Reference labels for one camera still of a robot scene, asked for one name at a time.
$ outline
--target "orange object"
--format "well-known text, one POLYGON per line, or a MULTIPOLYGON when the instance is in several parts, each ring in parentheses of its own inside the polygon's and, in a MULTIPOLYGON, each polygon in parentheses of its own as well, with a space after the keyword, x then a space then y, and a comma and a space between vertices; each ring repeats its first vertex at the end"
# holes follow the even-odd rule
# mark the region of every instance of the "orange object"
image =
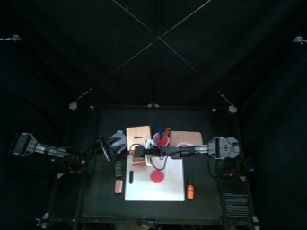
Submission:
POLYGON ((188 199, 194 198, 194 186, 192 184, 186 186, 186 198, 188 199))

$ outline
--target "red circle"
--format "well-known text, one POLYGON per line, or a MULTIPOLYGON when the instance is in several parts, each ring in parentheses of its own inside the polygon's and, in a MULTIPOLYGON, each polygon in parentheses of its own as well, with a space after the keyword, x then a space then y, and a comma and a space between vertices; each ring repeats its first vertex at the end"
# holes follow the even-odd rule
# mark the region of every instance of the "red circle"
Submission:
POLYGON ((164 173, 160 170, 152 171, 149 179, 153 183, 161 183, 164 180, 164 173))

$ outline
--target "black enclosure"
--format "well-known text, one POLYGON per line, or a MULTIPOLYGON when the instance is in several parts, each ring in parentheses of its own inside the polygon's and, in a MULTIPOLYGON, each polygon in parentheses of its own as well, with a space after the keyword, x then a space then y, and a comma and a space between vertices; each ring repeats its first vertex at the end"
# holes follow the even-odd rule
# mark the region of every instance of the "black enclosure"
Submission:
POLYGON ((304 229, 305 22, 303 0, 1 1, 0 229, 36 228, 53 186, 48 157, 8 153, 14 135, 69 144, 76 114, 110 105, 237 109, 261 228, 304 229))

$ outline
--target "wire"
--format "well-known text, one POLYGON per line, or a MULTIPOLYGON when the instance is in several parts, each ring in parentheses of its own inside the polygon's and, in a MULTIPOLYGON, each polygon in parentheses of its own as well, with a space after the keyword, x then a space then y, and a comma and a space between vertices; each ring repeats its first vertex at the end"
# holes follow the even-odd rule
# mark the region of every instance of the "wire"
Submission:
POLYGON ((216 182, 220 182, 217 177, 212 174, 212 171, 210 171, 210 166, 209 166, 209 158, 206 159, 206 171, 208 171, 208 175, 212 177, 212 179, 216 181, 216 182))
POLYGON ((152 163, 152 160, 150 160, 150 156, 149 156, 148 159, 149 159, 149 162, 150 162, 150 164, 152 164, 152 166, 153 166, 153 168, 154 168, 156 170, 160 170, 160 171, 161 171, 161 170, 165 168, 166 161, 168 161, 168 156, 165 156, 162 168, 157 168, 157 167, 154 166, 154 164, 152 163))

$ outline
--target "light fixture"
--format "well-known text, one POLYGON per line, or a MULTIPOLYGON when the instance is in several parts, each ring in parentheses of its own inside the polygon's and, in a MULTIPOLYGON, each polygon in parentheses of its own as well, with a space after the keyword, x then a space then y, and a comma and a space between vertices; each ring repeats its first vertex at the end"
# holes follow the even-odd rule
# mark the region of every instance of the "light fixture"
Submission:
POLYGON ((22 41, 18 35, 13 35, 12 38, 0 38, 0 40, 13 40, 13 41, 22 41))
POLYGON ((307 43, 307 40, 304 40, 301 36, 297 36, 292 42, 299 42, 300 44, 303 44, 303 42, 307 43))

